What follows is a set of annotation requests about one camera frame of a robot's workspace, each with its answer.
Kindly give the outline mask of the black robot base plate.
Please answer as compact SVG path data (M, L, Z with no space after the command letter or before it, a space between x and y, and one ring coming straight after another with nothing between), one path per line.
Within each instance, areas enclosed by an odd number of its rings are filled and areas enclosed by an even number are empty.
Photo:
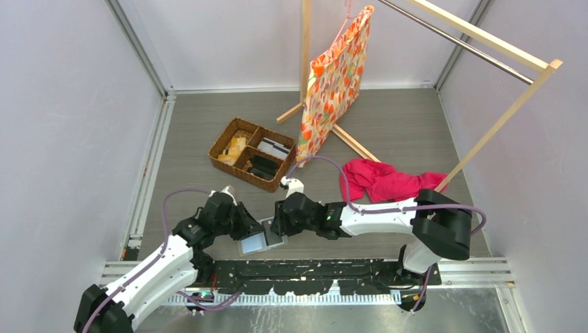
M190 287L220 293L279 296L324 295L338 287L344 296L378 295L393 289L420 289L425 276L384 259L218 260L199 272Z

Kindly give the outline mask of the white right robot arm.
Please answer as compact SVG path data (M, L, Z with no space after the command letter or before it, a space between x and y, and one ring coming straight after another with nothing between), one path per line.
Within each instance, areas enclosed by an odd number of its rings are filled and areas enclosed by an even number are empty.
M399 254L396 276L415 284L441 259L470 258L473 207L462 205L431 189L414 198L367 205L319 203L293 193L275 204L271 232L293 236L303 231L337 240L362 234L411 234L416 240Z

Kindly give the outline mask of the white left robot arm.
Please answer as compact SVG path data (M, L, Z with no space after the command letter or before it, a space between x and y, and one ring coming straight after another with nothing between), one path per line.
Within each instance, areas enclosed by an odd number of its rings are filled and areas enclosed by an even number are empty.
M74 331L135 332L172 295L211 282L214 260L204 250L217 237L241 241L262 232L263 225L227 189L211 191L144 261L107 286L93 284L83 292Z

